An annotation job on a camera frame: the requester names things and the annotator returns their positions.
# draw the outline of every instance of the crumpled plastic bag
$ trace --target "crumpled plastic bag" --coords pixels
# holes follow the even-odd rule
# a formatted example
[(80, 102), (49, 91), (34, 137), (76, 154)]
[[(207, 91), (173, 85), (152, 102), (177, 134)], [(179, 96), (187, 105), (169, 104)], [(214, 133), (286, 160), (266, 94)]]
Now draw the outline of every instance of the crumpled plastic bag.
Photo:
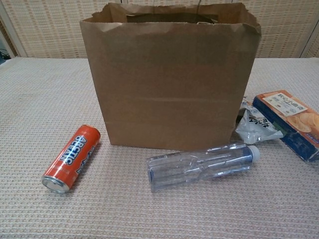
[(284, 137), (283, 133), (275, 129), (263, 114), (246, 99), (243, 99), (241, 109), (246, 110), (236, 128), (236, 132), (246, 144)]

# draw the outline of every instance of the white bottle cap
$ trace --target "white bottle cap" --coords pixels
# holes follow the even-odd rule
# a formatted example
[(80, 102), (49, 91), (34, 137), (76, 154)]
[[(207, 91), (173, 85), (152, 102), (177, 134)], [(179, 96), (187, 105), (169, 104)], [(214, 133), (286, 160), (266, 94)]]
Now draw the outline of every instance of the white bottle cap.
[(253, 162), (256, 162), (260, 159), (260, 152), (256, 146), (250, 145), (248, 146), (250, 151), (253, 153)]

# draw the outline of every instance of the plastic water bottle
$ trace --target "plastic water bottle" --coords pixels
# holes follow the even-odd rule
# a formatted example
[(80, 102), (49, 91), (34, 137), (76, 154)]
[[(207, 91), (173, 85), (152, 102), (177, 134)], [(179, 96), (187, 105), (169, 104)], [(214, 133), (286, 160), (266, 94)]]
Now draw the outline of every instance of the plastic water bottle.
[(151, 190), (155, 192), (172, 186), (247, 171), (259, 158), (257, 147), (246, 146), (243, 143), (148, 158)]

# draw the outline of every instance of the table surface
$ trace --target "table surface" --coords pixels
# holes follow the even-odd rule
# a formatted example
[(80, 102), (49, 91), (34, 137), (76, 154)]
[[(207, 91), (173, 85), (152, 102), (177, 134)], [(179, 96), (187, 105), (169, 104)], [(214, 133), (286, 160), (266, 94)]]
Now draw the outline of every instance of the table surface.
[[(280, 140), (250, 171), (152, 194), (145, 158), (111, 146), (87, 59), (0, 65), (0, 238), (318, 239), (319, 164)], [(319, 111), (319, 59), (256, 59), (249, 100), (286, 89)], [(101, 143), (67, 194), (41, 175), (82, 124)]]

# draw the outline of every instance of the snack box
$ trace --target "snack box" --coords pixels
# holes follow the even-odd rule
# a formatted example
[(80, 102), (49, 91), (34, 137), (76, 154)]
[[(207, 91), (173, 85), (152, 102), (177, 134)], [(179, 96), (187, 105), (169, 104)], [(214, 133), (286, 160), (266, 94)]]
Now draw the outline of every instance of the snack box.
[(281, 140), (304, 161), (319, 159), (319, 114), (285, 90), (260, 94), (256, 107), (284, 137)]

